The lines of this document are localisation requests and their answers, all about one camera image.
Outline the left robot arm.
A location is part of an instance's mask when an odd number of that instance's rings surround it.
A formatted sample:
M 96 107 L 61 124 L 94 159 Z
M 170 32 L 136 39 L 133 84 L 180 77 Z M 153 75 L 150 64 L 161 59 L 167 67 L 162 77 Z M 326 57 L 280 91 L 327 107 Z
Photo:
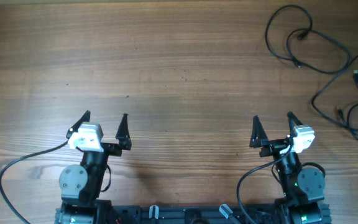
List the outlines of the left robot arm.
M 117 143 L 102 142 L 103 130 L 98 123 L 90 121 L 91 112 L 84 115 L 67 131 L 66 138 L 71 149 L 83 153 L 81 162 L 66 167 L 59 177 L 62 190 L 62 205 L 56 209 L 55 223 L 114 223 L 114 209 L 110 200 L 100 200 L 101 192 L 111 186 L 102 187 L 110 156 L 120 157 L 132 147 L 128 128 L 128 114 L 122 116 L 116 133 Z

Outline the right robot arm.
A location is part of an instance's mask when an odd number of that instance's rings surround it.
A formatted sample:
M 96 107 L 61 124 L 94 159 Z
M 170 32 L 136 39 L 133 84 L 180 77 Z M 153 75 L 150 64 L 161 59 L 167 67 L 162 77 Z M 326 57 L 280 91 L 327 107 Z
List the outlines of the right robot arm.
M 329 205 L 322 203 L 325 170 L 313 162 L 301 163 L 298 157 L 314 141 L 314 130 L 292 112 L 287 117 L 290 133 L 270 140 L 259 117 L 254 116 L 249 144 L 260 149 L 260 157 L 273 157 L 275 178 L 283 190 L 283 198 L 275 202 L 275 213 L 280 223 L 331 223 Z

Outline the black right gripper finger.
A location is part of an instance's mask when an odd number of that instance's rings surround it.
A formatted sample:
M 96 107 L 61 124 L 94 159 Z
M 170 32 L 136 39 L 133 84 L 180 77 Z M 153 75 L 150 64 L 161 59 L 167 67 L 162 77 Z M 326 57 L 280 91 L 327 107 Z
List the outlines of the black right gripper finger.
M 269 139 L 264 131 L 259 117 L 257 115 L 254 116 L 249 146 L 253 148 L 263 147 L 267 145 L 268 141 Z
M 293 132 L 293 129 L 295 127 L 303 126 L 303 123 L 295 116 L 293 112 L 289 111 L 287 113 L 287 118 L 288 118 L 288 125 L 291 133 Z

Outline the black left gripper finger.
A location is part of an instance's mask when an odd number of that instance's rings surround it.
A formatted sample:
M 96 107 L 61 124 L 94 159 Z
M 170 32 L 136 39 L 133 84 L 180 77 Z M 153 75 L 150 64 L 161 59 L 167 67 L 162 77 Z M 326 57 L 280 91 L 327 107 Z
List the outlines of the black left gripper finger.
M 128 114 L 124 113 L 121 119 L 120 125 L 116 133 L 116 139 L 122 150 L 130 151 L 132 147 L 132 141 L 128 127 Z
M 86 110 L 86 112 L 83 114 L 83 116 L 73 125 L 69 128 L 69 130 L 67 131 L 66 134 L 66 138 L 70 139 L 73 133 L 76 133 L 79 129 L 79 127 L 84 123 L 84 122 L 89 122 L 90 121 L 90 117 L 91 117 L 91 111 Z

